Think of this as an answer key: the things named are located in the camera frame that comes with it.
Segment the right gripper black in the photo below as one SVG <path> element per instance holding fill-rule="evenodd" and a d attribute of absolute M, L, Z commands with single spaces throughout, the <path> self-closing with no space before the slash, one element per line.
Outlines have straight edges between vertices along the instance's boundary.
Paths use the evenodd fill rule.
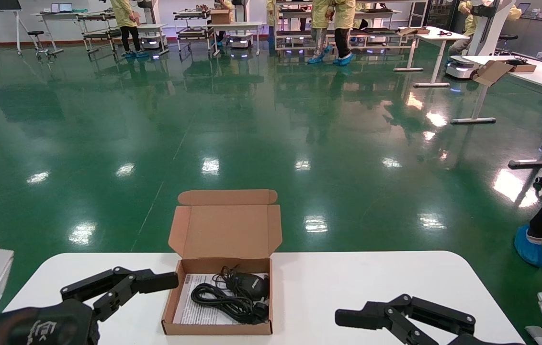
<path fill-rule="evenodd" d="M 341 327 L 385 328 L 403 345 L 436 345 L 437 341 L 413 320 L 454 334 L 456 338 L 448 345 L 502 345 L 474 337 L 476 319 L 472 315 L 407 294 L 385 303 L 368 301 L 361 310 L 335 312 L 335 323 Z"/>

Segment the left gripper black covered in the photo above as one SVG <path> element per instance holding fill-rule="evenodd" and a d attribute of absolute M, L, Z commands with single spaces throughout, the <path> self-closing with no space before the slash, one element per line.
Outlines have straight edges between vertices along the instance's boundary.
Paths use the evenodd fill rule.
<path fill-rule="evenodd" d="M 138 293 L 179 286 L 175 272 L 155 274 L 117 266 L 61 289 L 63 302 L 0 314 L 0 345 L 96 345 L 104 322 Z M 98 297 L 93 309 L 83 304 Z"/>

